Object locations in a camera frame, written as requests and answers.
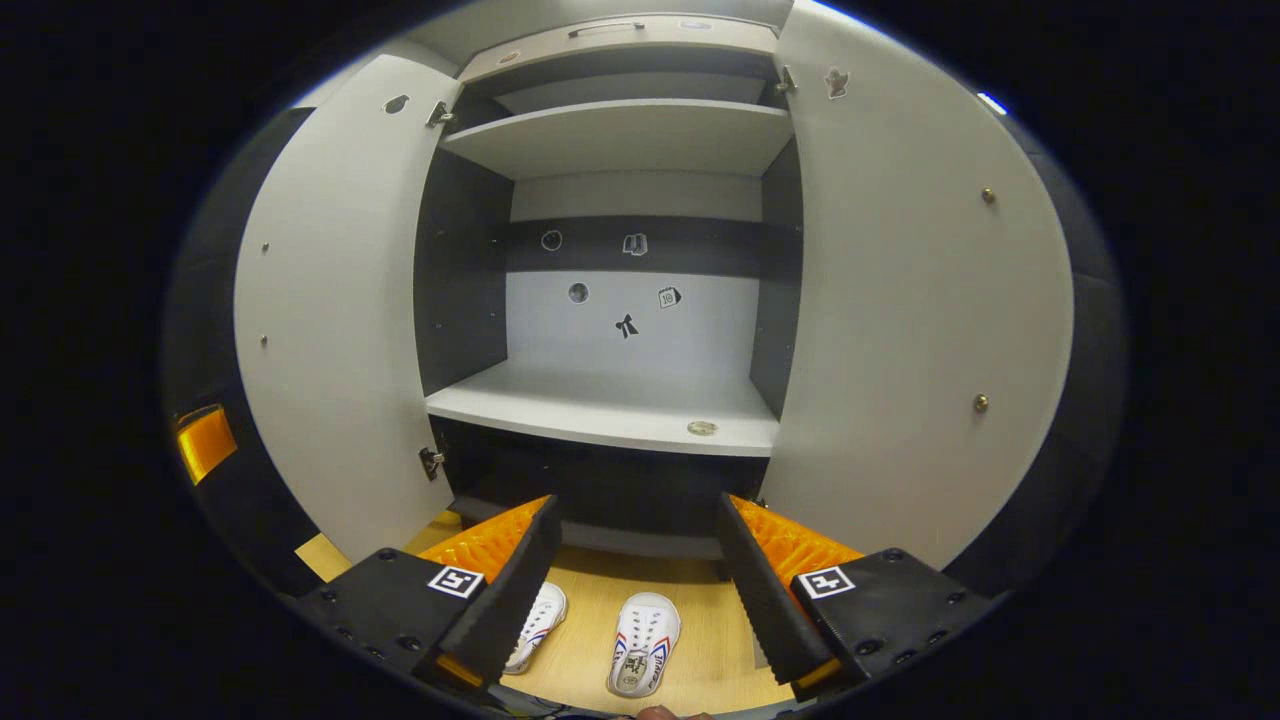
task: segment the white shelf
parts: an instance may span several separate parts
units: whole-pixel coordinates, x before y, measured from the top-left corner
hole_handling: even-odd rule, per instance
[[[512,359],[426,398],[433,415],[539,437],[695,455],[768,457],[778,421],[755,386],[566,372]],[[716,423],[710,437],[689,432]]]
[[[759,177],[791,140],[786,110],[718,100],[612,100],[526,113],[440,147],[511,179],[604,170]]]

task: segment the door hinge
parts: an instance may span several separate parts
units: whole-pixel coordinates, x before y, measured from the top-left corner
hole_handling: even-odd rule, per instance
[[[795,92],[796,81],[791,78],[791,65],[782,65],[782,82],[773,86],[773,92],[776,95],[782,95],[783,92]]]
[[[419,450],[417,459],[422,461],[422,469],[426,470],[428,480],[434,480],[435,474],[440,470],[440,465],[444,465],[444,454],[435,452],[430,447]]]
[[[448,111],[448,109],[444,108],[444,100],[440,100],[435,104],[435,108],[431,109],[431,117],[426,119],[426,127],[434,128],[435,126],[443,124],[445,129],[448,129],[449,126],[457,122],[458,117]]]

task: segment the white sneaker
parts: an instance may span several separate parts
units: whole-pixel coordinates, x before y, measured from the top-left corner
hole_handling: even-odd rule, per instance
[[[568,612],[568,598],[564,597],[564,591],[552,583],[543,583],[534,600],[534,606],[529,610],[529,619],[525,620],[525,626],[520,630],[516,650],[511,652],[507,666],[502,671],[516,675],[527,670],[529,659],[532,657],[534,650],[541,644],[547,633],[564,620],[566,612]]]
[[[623,697],[653,694],[678,639],[680,614],[669,600],[654,592],[631,596],[618,614],[613,670],[605,685]]]

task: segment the open door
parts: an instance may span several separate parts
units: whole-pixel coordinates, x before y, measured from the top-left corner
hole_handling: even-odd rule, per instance
[[[796,0],[774,61],[796,85],[805,256],[762,496],[851,547],[946,566],[1057,407],[1073,324],[1061,225],[991,110],[890,37]]]
[[[413,333],[428,127],[461,85],[380,55],[315,109],[255,201],[236,272],[236,352],[271,461],[347,557],[401,547],[452,501]]]

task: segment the black background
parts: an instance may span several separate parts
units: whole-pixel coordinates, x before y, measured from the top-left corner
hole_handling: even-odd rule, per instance
[[[155,378],[166,268],[216,168],[422,8],[13,9],[26,17],[5,23],[6,115],[15,187],[33,193],[6,243],[23,433],[5,475],[26,530],[10,584],[29,601],[6,603],[13,716],[440,714],[337,655],[212,541],[170,465]],[[1134,319],[1120,462],[1071,544],[860,712],[1275,710],[1262,632],[1275,515],[1260,493],[1277,336],[1262,281],[1277,236],[1274,168],[1258,167],[1276,147],[1274,8],[849,6],[982,85],[1055,152],[1108,233]]]

